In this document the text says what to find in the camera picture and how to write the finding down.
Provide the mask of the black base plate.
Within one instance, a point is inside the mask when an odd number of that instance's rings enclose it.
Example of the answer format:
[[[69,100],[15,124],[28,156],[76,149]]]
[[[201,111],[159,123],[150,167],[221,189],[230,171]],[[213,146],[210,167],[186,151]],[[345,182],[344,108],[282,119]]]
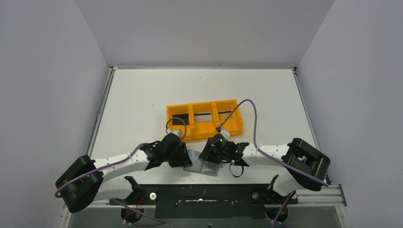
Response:
[[[277,195],[269,184],[151,185],[137,187],[121,202],[150,206],[157,219],[264,219],[280,205],[297,204]]]

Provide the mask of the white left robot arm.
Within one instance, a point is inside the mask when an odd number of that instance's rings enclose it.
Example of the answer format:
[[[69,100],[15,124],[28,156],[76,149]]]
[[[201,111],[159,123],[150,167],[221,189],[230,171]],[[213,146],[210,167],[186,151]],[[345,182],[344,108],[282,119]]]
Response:
[[[56,181],[55,196],[63,199],[71,213],[99,200],[132,201],[141,196],[141,187],[129,174],[164,162],[172,168],[192,165],[186,144],[177,133],[169,133],[160,141],[141,143],[132,152],[114,157],[80,156]]]

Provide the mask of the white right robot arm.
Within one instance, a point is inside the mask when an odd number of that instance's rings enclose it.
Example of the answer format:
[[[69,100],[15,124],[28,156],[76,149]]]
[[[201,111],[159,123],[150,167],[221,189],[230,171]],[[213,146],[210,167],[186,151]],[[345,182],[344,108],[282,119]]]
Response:
[[[300,189],[320,191],[327,187],[326,174],[330,159],[300,138],[278,145],[234,143],[221,133],[208,138],[199,158],[215,163],[250,167],[254,165],[282,166],[287,171],[272,179],[270,189],[285,197]]]

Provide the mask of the green card holder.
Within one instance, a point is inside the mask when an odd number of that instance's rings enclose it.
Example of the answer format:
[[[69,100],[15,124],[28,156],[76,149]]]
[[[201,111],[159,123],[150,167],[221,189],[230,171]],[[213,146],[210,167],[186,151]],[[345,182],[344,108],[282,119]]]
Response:
[[[204,161],[199,158],[200,154],[201,152],[199,151],[188,150],[188,155],[192,161],[192,165],[185,166],[183,170],[207,176],[218,176],[219,169],[221,169],[223,165]]]

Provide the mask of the yellow three-compartment bin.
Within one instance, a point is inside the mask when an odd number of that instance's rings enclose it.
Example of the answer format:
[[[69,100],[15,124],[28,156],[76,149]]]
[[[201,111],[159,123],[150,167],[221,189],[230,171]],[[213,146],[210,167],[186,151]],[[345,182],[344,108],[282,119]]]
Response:
[[[185,142],[213,137],[219,126],[230,136],[240,136],[243,133],[240,111],[232,113],[237,105],[236,99],[169,105],[166,107],[167,126],[172,131],[180,129]]]

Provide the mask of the gold card end bin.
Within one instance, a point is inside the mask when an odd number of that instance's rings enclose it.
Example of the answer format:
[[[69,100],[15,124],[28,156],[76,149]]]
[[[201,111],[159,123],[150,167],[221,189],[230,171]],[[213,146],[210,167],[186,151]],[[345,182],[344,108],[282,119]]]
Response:
[[[220,121],[223,121],[228,117],[232,118],[233,117],[232,110],[218,111],[218,117]]]

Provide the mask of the silver card middle bin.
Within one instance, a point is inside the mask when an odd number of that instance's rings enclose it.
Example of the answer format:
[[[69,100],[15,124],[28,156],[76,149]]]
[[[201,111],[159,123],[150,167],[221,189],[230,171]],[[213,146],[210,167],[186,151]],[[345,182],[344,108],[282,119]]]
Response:
[[[194,114],[195,123],[210,122],[211,120],[212,120],[211,113],[195,113]]]

